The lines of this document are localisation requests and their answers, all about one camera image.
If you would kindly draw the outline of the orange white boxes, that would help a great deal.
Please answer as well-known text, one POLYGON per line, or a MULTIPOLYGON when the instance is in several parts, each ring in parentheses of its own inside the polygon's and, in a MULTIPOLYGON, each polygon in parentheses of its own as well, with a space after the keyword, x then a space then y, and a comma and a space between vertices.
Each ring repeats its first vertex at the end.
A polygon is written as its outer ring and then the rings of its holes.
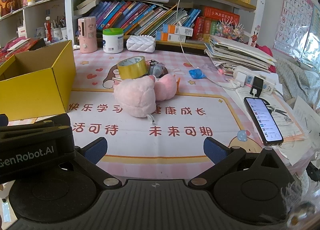
POLYGON ((193 28, 163 24, 162 30, 156 31, 157 41, 185 43, 187 37, 193 36, 193 28))

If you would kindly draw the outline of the black smartphone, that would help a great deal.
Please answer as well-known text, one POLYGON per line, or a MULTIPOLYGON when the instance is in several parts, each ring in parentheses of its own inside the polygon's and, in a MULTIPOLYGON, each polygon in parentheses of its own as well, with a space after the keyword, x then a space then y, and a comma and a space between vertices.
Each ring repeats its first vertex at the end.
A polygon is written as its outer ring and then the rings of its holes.
POLYGON ((261 98, 244 97, 247 111, 265 146, 280 145, 284 139, 272 114, 261 98))

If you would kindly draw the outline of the white pen holder cups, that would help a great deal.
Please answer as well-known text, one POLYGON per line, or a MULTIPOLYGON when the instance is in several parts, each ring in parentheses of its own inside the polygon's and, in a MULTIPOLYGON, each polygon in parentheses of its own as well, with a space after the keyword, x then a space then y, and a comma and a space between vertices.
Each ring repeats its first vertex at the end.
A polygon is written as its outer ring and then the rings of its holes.
POLYGON ((67 40, 67 30, 65 18, 59 16, 55 19, 46 17, 44 28, 48 42, 57 42, 60 40, 67 40))

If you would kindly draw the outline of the grey toy car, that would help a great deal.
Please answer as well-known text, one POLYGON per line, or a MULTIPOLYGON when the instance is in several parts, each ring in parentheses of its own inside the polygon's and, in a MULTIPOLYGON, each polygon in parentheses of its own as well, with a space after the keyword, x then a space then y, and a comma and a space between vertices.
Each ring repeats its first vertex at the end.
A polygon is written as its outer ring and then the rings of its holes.
POLYGON ((160 78, 167 74, 167 71, 163 63, 158 62, 156 60, 150 60, 148 74, 153 75, 156 78, 160 78))

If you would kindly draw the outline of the white power strip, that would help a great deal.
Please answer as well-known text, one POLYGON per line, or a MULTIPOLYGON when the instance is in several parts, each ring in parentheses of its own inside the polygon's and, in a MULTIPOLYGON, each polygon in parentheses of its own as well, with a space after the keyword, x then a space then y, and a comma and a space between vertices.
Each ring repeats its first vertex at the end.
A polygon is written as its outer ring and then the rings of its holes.
POLYGON ((268 78, 266 75, 252 71, 243 66, 236 66, 233 70, 234 82, 241 87, 253 85, 259 87, 262 93, 271 95, 275 86, 276 81, 268 78))

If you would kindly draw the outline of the red boxed book set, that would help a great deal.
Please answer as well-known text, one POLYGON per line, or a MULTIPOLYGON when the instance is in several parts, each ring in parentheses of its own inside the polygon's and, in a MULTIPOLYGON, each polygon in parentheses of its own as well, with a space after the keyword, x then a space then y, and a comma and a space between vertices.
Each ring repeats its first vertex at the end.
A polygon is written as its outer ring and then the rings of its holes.
POLYGON ((201 6, 193 24, 193 40, 208 41, 210 35, 221 36, 222 23, 234 26, 240 23, 240 15, 219 8, 201 6))

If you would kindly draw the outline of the yellow cardboard box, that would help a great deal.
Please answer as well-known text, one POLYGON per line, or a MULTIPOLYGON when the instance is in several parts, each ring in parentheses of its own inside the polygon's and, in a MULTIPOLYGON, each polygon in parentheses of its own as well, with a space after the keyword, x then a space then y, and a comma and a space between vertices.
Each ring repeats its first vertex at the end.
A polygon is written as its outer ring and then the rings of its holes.
POLYGON ((70 40, 13 55, 1 65, 1 113, 16 121, 67 112, 75 75, 70 40))

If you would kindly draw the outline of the white quilted purse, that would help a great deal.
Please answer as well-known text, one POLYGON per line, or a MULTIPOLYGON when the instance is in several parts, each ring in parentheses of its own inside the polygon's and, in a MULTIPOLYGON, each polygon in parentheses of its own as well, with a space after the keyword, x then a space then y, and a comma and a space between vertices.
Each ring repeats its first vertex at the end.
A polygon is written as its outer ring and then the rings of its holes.
POLYGON ((131 35, 126 41, 129 51, 153 53, 156 49, 156 39, 148 35, 131 35))

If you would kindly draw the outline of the white jar green lid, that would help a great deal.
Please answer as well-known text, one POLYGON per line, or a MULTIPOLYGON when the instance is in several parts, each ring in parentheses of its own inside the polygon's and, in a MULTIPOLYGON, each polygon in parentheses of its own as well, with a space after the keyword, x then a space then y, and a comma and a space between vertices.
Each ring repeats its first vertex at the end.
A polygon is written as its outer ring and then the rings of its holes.
POLYGON ((121 28, 107 28, 103 30, 103 50, 107 54, 123 51, 124 31, 121 28))

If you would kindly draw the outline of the red paper pile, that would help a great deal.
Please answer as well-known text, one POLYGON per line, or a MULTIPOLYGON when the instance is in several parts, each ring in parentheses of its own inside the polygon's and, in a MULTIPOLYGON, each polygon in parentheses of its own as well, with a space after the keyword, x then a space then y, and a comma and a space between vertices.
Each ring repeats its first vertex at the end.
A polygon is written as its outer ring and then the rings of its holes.
POLYGON ((7 61, 8 58, 13 56, 14 54, 30 51, 34 48, 41 39, 34 39, 34 38, 20 38, 12 40, 11 42, 7 43, 4 48, 1 48, 1 65, 7 61))

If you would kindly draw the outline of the pink printed desk mat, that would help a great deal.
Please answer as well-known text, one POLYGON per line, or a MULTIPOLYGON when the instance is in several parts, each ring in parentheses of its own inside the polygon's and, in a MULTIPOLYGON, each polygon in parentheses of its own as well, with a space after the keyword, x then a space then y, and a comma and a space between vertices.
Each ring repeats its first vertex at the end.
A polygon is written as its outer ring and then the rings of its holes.
POLYGON ((74 52, 76 76, 67 112, 76 145, 107 139, 101 168, 123 177, 190 179, 212 165, 203 152, 208 136, 227 146, 261 151, 260 136, 229 94, 212 80, 191 79, 192 65, 206 67, 213 80, 221 79, 204 56, 161 51, 147 55, 180 78, 178 95, 159 103, 153 122, 124 112, 113 92, 103 87, 103 80, 120 60, 132 56, 128 51, 116 55, 101 50, 74 52))

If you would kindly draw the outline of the large pink plush toy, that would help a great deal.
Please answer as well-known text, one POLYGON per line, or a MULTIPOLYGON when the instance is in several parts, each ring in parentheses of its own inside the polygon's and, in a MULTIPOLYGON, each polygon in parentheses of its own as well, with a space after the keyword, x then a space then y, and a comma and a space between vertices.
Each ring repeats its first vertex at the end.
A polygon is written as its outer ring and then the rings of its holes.
POLYGON ((123 110, 137 118, 147 117, 156 110, 155 78, 144 76, 125 79, 114 88, 114 97, 123 110))

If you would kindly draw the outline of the blue wrapped packet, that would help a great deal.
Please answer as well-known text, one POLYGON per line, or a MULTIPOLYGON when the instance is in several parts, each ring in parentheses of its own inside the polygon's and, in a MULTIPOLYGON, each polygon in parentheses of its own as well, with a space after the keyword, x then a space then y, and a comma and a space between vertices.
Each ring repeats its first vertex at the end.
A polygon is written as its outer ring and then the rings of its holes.
POLYGON ((189 74, 193 79, 203 79, 206 75, 199 68, 189 70, 189 74))

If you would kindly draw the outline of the yellow tape roll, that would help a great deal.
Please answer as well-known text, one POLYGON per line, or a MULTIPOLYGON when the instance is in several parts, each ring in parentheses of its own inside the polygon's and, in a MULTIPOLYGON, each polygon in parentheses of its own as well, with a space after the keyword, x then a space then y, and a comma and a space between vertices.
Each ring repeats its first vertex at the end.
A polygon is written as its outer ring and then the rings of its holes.
POLYGON ((144 56, 133 56, 117 63, 120 78, 136 79, 148 73, 144 56))

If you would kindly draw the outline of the stack of papers and magazines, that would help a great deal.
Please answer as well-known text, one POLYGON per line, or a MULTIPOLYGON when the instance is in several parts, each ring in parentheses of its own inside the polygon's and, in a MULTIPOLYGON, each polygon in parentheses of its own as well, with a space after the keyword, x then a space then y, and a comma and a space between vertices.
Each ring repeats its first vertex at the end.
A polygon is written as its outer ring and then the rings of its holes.
POLYGON ((204 45, 206 47, 204 51, 213 65, 226 75, 233 75, 238 66, 269 73, 270 68, 277 62, 274 57, 258 48, 215 35, 211 35, 204 45))

